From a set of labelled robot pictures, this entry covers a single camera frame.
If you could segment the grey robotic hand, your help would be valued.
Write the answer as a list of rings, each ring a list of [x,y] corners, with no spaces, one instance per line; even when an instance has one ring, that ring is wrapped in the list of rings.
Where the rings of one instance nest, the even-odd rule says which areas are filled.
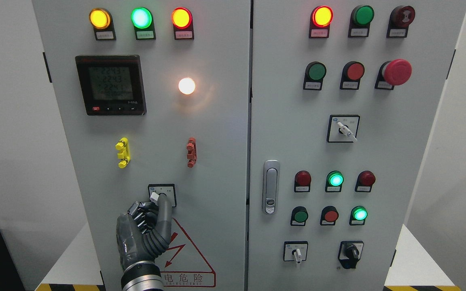
[[[116,239],[121,267],[154,261],[169,247],[172,235],[172,203],[165,194],[157,202],[134,202],[118,216]]]

